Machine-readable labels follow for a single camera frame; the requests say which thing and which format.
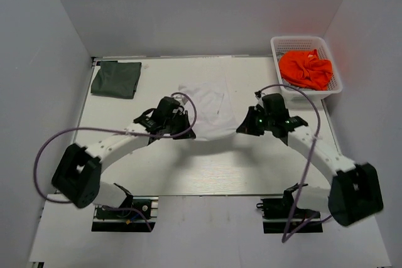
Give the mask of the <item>white t-shirt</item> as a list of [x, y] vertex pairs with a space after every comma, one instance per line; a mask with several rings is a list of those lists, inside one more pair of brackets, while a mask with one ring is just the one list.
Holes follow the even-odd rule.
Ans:
[[225, 80], [183, 83], [178, 91], [189, 96], [197, 110], [192, 127], [197, 141], [215, 141], [233, 135], [238, 123], [231, 106]]

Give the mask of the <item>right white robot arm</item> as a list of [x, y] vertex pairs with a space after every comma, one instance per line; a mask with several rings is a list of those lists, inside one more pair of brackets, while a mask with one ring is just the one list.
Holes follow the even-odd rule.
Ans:
[[384, 208], [378, 173], [369, 163], [357, 164], [318, 138], [307, 121], [292, 117], [281, 94], [257, 93], [258, 102], [248, 108], [237, 133], [280, 139], [328, 181], [328, 189], [304, 185], [284, 192], [284, 211], [291, 217], [305, 210], [329, 213], [343, 227], [381, 212]]

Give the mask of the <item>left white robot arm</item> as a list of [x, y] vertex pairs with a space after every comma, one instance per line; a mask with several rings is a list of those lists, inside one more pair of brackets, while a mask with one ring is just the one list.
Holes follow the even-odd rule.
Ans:
[[94, 204], [126, 217], [133, 209], [133, 195], [117, 183], [103, 182], [102, 173], [157, 140], [194, 139], [194, 125], [181, 101], [163, 97], [157, 107], [144, 111], [124, 130], [111, 130], [111, 136], [89, 146], [71, 144], [57, 166], [52, 185], [77, 208]]

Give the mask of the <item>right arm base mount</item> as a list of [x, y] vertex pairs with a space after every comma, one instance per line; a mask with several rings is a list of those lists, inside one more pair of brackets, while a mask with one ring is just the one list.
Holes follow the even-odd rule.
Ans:
[[[285, 205], [282, 198], [263, 198], [256, 204], [256, 208], [262, 213], [264, 234], [283, 233], [290, 206]], [[320, 213], [299, 208], [295, 210], [288, 232], [290, 233], [310, 217], [313, 217], [313, 219], [306, 226], [299, 229], [297, 233], [322, 233], [323, 227], [320, 223]]]

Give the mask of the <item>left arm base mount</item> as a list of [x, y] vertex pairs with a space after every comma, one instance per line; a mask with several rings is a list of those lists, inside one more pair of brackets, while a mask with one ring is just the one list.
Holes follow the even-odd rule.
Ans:
[[92, 232], [148, 233], [156, 224], [158, 197], [135, 197], [128, 210], [107, 210], [96, 206], [92, 219]]

